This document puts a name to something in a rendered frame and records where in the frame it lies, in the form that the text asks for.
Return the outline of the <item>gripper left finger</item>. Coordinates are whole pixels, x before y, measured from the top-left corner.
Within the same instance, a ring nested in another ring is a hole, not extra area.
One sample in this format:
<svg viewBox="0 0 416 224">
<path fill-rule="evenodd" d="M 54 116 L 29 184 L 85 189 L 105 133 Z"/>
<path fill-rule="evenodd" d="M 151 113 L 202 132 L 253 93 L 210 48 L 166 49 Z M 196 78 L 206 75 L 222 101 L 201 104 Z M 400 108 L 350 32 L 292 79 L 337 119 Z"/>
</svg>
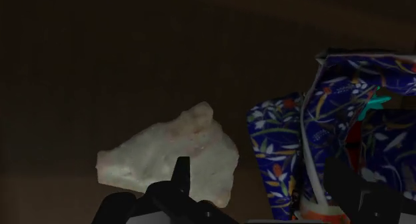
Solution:
<svg viewBox="0 0 416 224">
<path fill-rule="evenodd" d="M 151 184 L 139 198 L 106 196 L 91 224 L 238 224 L 214 204 L 190 198 L 190 184 L 190 158 L 178 157 L 170 180 Z"/>
</svg>

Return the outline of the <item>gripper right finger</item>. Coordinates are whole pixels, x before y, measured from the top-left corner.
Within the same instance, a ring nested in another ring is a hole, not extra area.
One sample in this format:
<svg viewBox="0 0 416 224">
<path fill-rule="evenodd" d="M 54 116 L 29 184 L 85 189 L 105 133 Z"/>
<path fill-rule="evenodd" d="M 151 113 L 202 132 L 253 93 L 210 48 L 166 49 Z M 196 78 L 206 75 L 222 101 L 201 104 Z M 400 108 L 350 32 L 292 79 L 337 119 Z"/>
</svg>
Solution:
<svg viewBox="0 0 416 224">
<path fill-rule="evenodd" d="M 323 186 L 351 224 L 416 224 L 416 201 L 364 180 L 334 157 L 325 160 Z"/>
</svg>

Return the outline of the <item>white rough rock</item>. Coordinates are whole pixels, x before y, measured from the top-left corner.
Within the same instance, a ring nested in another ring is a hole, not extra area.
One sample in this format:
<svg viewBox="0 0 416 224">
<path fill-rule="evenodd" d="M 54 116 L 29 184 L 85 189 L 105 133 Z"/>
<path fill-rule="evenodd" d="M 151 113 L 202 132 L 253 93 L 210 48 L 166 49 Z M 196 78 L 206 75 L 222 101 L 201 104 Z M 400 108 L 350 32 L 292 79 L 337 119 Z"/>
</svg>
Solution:
<svg viewBox="0 0 416 224">
<path fill-rule="evenodd" d="M 169 180 L 178 157 L 190 158 L 190 197 L 228 205 L 239 153 L 206 102 L 156 123 L 120 146 L 97 154 L 97 181 L 137 192 Z"/>
</svg>

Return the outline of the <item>blue floral patterned box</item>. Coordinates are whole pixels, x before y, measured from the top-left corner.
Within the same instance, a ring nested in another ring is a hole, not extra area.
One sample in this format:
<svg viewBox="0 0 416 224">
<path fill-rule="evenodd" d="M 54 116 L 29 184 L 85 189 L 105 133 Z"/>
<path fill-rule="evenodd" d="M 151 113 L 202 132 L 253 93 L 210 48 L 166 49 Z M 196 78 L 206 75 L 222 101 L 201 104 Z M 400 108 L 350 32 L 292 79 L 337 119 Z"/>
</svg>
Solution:
<svg viewBox="0 0 416 224">
<path fill-rule="evenodd" d="M 335 157 L 416 201 L 416 109 L 385 109 L 384 87 L 416 97 L 416 55 L 330 49 L 306 93 L 255 105 L 247 128 L 273 217 L 352 224 L 324 188 Z"/>
</svg>

